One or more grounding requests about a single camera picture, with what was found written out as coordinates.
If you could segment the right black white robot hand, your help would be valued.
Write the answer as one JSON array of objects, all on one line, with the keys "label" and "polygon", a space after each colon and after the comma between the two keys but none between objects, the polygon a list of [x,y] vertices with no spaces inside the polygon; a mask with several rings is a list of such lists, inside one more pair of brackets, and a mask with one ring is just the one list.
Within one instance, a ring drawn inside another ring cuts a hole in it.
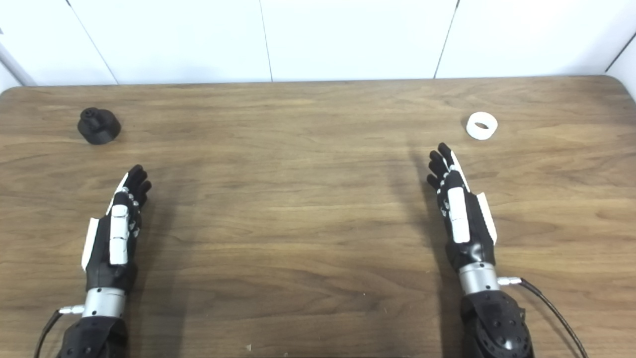
[{"label": "right black white robot hand", "polygon": [[436,193],[448,240],[447,258],[459,271],[471,264],[495,265],[497,231],[485,193],[474,193],[457,156],[445,143],[429,154],[427,183]]}]

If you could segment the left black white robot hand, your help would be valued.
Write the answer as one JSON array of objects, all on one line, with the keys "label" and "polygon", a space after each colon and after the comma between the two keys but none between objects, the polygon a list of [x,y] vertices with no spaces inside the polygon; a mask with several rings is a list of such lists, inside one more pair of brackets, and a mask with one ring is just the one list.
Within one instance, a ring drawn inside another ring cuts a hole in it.
[{"label": "left black white robot hand", "polygon": [[148,173],[135,165],[122,177],[105,215],[89,220],[81,259],[86,290],[114,288],[129,294],[134,287],[142,208],[151,188]]}]

